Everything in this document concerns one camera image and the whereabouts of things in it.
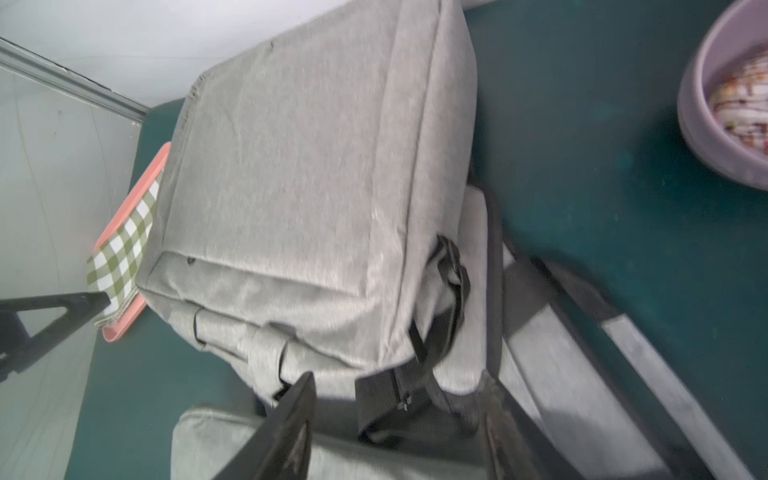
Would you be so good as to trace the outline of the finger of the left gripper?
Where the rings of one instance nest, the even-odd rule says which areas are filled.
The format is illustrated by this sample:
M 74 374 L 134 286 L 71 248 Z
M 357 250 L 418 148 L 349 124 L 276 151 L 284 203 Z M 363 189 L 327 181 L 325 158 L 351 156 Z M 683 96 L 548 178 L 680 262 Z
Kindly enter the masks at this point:
M 1 381 L 22 373 L 89 323 L 110 304 L 105 292 L 80 292 L 5 299 L 1 301 Z M 45 328 L 30 335 L 22 312 L 63 312 Z

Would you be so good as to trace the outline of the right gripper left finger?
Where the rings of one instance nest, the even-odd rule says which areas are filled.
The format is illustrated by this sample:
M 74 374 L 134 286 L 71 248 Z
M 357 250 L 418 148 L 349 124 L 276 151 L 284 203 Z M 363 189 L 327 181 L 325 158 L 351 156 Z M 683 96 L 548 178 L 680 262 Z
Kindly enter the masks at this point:
M 316 401 L 314 375 L 306 372 L 215 478 L 305 479 L 311 459 Z

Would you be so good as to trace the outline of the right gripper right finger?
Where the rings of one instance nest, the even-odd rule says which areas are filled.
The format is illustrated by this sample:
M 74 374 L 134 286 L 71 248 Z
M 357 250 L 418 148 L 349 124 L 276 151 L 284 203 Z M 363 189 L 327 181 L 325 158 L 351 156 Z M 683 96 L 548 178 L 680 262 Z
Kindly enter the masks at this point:
M 489 479 L 583 477 L 500 384 L 480 385 L 478 415 L 478 436 Z

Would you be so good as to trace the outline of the grey laptop sleeve bag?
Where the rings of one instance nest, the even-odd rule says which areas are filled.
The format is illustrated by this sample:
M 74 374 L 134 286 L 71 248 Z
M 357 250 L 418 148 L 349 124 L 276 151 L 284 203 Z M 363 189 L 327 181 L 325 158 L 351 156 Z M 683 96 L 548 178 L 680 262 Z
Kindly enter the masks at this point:
M 439 362 L 415 356 L 362 378 L 356 399 L 319 399 L 312 479 L 488 478 L 478 436 L 478 390 L 498 383 L 581 479 L 747 479 L 750 471 L 688 388 L 625 313 L 589 282 L 514 254 L 495 201 L 466 189 L 460 243 L 462 305 L 443 309 L 423 339 Z M 611 339 L 686 438 L 660 440 L 610 379 L 563 309 L 574 302 Z M 268 416 L 201 406 L 172 440 L 175 479 L 215 479 Z

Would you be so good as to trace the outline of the grey zippered laptop bag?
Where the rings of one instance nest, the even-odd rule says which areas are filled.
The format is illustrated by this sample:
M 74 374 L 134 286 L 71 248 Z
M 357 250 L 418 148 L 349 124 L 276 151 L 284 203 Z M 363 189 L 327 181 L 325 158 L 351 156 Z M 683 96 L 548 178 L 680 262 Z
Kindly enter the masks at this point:
M 462 305 L 477 70 L 456 1 L 353 1 L 204 72 L 172 139 L 137 282 L 265 407 L 441 360 Z

